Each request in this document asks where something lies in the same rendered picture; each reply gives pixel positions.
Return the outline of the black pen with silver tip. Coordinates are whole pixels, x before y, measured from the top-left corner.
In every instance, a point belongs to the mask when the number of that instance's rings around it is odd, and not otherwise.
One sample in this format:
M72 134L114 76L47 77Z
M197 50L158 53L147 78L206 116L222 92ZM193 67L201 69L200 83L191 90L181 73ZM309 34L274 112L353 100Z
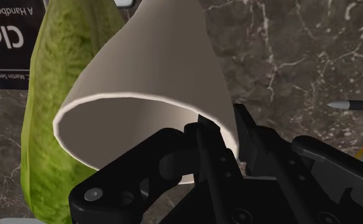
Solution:
M329 102L327 105L331 108L363 111L363 101L347 100Z

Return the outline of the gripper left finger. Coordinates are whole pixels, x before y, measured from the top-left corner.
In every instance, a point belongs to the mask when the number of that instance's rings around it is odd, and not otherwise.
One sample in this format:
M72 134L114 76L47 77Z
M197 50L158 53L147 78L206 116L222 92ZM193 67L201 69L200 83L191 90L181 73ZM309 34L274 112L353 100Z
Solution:
M72 224L140 224L145 211L186 174L194 187L159 224L220 224L242 180L220 129L200 116L183 131L165 128L139 143L69 194Z

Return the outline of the green lettuce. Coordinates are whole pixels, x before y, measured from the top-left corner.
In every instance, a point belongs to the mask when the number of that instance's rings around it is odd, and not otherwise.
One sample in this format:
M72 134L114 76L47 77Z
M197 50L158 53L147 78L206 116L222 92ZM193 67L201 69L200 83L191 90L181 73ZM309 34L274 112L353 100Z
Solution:
M77 77L124 25L114 0L49 0L31 55L20 182L35 218L72 224L68 195L95 171L66 153L52 120Z

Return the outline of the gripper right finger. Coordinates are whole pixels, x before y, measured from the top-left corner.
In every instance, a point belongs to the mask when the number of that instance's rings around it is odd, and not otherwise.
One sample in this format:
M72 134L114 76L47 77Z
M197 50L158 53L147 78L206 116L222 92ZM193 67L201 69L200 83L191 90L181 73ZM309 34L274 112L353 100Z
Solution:
M363 224L363 162L311 136L284 140L234 104L239 159L253 177L274 177L296 224Z

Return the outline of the white object with dark edge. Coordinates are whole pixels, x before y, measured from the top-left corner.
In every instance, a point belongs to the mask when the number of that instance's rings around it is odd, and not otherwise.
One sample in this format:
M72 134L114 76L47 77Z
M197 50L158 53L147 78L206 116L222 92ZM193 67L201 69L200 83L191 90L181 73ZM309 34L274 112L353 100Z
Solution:
M136 0L114 0L114 2L120 9L129 9L136 4Z

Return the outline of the dark book with white lettering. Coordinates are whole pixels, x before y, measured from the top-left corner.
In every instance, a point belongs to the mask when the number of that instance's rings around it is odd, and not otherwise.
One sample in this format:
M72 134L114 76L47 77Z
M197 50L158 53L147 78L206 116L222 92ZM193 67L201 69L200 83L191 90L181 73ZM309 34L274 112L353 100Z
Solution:
M27 90L48 0L0 0L0 89Z

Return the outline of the white cup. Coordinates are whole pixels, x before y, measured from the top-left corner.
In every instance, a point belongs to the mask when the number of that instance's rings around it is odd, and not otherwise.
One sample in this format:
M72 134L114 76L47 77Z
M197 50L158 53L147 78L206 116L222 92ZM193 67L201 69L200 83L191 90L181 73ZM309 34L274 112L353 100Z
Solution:
M75 81L53 134L98 170L158 130L182 130L199 116L238 154L232 100L199 0L142 0Z

